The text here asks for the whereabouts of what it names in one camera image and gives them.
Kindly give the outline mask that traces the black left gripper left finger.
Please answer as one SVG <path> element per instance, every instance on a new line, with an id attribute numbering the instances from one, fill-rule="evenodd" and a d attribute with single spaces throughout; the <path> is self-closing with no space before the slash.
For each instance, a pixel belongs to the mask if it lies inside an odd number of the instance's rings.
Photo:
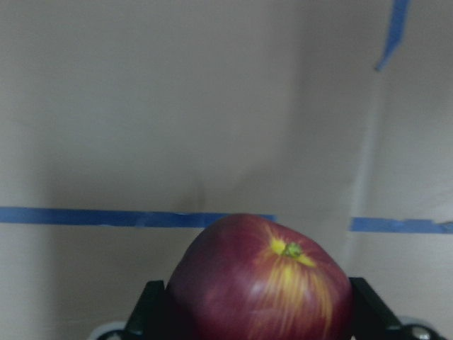
<path id="1" fill-rule="evenodd" d="M 147 282 L 127 321 L 127 339 L 175 339 L 171 313 L 164 282 Z"/>

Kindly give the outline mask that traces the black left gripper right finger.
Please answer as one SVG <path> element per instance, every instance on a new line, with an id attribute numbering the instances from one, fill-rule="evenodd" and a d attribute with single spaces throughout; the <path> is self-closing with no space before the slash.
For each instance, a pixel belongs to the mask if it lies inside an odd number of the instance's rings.
<path id="1" fill-rule="evenodd" d="M 399 339 L 402 323 L 361 277 L 351 277 L 353 291 L 352 335 L 355 339 Z"/>

